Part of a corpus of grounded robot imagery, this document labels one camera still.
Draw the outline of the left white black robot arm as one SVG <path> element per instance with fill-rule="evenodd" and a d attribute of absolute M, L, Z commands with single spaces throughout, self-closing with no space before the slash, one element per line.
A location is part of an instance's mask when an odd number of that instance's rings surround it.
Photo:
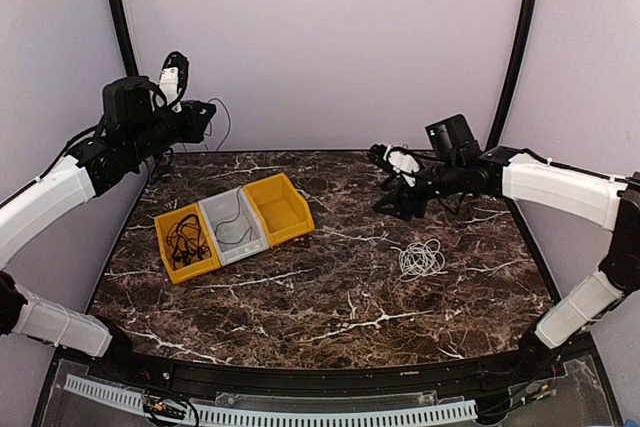
<path fill-rule="evenodd" d="M 1 265 L 70 211 L 138 173 L 149 158 L 178 143 L 198 144 L 215 105 L 184 100 L 186 84 L 146 76 L 116 80 L 103 88 L 100 121 L 73 137 L 52 164 L 1 204 Z M 42 298 L 1 274 L 1 332 L 101 358 L 120 383 L 141 374 L 140 359 L 126 348 L 127 335 L 112 323 Z"/>

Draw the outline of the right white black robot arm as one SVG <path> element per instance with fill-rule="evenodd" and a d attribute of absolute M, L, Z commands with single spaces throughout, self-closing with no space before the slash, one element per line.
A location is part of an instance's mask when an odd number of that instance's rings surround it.
<path fill-rule="evenodd" d="M 510 360 L 521 381 L 534 379 L 549 352 L 639 289 L 639 177 L 607 175 L 543 158 L 532 150 L 504 146 L 481 149 L 466 118 L 456 114 L 425 129 L 433 148 L 427 156 L 406 147 L 375 144 L 372 163 L 387 173 L 376 212 L 409 221 L 422 218 L 430 201 L 482 194 L 532 202 L 562 211 L 611 233 L 595 272 L 545 313 Z"/>

